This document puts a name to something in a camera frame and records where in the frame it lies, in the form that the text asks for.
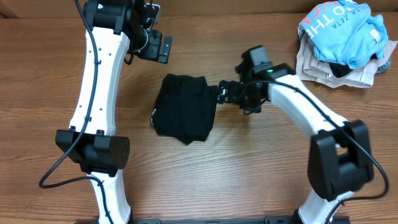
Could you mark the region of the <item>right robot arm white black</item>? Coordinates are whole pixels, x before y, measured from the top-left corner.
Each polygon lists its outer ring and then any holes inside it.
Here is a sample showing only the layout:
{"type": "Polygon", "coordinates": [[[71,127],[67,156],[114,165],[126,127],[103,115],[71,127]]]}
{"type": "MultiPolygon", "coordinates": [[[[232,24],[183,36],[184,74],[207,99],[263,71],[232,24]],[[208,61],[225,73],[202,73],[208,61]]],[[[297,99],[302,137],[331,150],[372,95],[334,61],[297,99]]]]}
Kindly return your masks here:
{"type": "Polygon", "coordinates": [[[218,103],[239,105],[249,115],[271,102],[310,140],[309,196],[292,216],[266,217],[265,223],[349,223],[349,217],[335,213],[374,178],[367,126],[330,110],[290,66],[274,65],[263,46],[248,49],[241,58],[235,68],[239,80],[219,83],[218,103]]]}

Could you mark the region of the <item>light blue printed t-shirt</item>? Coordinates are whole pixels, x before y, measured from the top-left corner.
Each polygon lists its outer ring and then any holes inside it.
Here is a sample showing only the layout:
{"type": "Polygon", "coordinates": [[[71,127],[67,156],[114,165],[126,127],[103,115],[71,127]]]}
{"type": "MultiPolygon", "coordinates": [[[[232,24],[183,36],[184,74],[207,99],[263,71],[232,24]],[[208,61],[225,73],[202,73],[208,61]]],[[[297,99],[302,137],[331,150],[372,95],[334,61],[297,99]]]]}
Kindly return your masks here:
{"type": "Polygon", "coordinates": [[[327,1],[316,5],[299,23],[322,62],[365,66],[372,56],[384,58],[388,43],[382,15],[371,15],[368,4],[327,1]]]}

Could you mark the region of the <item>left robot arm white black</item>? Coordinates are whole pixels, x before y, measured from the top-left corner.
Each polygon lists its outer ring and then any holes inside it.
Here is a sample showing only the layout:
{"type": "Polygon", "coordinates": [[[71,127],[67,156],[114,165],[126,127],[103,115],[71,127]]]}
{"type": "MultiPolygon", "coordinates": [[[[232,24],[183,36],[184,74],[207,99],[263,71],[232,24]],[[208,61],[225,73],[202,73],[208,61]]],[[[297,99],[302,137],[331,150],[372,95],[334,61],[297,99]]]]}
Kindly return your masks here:
{"type": "Polygon", "coordinates": [[[88,1],[78,10],[86,27],[83,79],[69,127],[55,142],[91,182],[97,223],[132,223],[123,181],[130,141],[116,135],[119,79],[134,57],[167,63],[172,38],[153,28],[161,6],[151,1],[88,1]]]}

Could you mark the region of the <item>grey garment in pile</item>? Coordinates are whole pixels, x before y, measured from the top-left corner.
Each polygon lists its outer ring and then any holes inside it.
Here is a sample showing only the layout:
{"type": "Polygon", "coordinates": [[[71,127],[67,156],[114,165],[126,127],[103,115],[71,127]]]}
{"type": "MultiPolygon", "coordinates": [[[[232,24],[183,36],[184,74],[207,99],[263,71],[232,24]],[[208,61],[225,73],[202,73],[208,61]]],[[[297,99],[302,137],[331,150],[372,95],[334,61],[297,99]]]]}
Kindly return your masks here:
{"type": "Polygon", "coordinates": [[[390,66],[391,66],[391,59],[388,59],[385,62],[385,64],[383,64],[377,68],[376,73],[383,73],[383,72],[389,70],[390,66]]]}

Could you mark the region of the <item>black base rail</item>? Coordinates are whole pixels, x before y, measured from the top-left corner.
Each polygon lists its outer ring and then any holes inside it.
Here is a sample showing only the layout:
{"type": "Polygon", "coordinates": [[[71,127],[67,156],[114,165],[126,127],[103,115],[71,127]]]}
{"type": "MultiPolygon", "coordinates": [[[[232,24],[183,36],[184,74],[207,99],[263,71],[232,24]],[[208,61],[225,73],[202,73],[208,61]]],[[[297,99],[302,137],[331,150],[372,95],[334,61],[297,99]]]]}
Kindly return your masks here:
{"type": "Polygon", "coordinates": [[[293,216],[268,216],[254,219],[227,220],[159,220],[159,219],[129,219],[127,224],[299,224],[301,221],[293,216]]]}

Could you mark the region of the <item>black t-shirt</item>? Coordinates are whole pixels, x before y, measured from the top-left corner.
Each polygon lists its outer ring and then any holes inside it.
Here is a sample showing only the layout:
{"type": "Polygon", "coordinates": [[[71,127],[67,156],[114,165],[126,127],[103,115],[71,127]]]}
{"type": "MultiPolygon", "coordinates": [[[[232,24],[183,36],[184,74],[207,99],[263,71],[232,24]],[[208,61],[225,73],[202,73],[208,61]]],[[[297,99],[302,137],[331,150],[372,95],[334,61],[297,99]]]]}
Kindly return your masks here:
{"type": "Polygon", "coordinates": [[[213,128],[218,87],[205,77],[168,74],[162,80],[150,123],[161,136],[189,145],[206,141],[213,128]]]}

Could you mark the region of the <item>black garment in pile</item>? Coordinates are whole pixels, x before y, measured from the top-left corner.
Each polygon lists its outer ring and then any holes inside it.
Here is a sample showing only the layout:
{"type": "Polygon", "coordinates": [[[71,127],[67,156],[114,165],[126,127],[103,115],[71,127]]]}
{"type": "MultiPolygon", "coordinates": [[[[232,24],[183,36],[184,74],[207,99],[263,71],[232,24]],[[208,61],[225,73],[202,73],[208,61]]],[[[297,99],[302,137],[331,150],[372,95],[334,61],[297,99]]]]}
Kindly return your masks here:
{"type": "Polygon", "coordinates": [[[376,73],[379,65],[376,54],[371,55],[369,62],[357,69],[349,68],[348,65],[340,65],[338,63],[329,63],[332,74],[336,78],[342,78],[348,75],[362,75],[364,73],[376,73]]]}

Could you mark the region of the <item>beige shorts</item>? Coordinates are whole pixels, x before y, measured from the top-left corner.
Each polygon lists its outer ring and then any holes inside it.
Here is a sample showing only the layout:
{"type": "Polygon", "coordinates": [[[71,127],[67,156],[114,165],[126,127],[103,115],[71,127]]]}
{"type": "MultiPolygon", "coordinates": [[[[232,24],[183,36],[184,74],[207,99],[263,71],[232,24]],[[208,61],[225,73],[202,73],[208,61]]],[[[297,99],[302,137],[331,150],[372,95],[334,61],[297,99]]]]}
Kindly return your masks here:
{"type": "MultiPolygon", "coordinates": [[[[308,40],[308,34],[301,28],[297,28],[300,48],[296,56],[296,74],[304,81],[314,81],[331,88],[339,86],[351,86],[356,88],[370,88],[374,83],[374,76],[377,73],[364,73],[362,75],[348,75],[336,78],[326,62],[320,62],[313,54],[313,45],[308,40]]],[[[397,42],[390,40],[384,47],[384,58],[378,59],[381,66],[390,58],[397,47],[397,42]]]]}

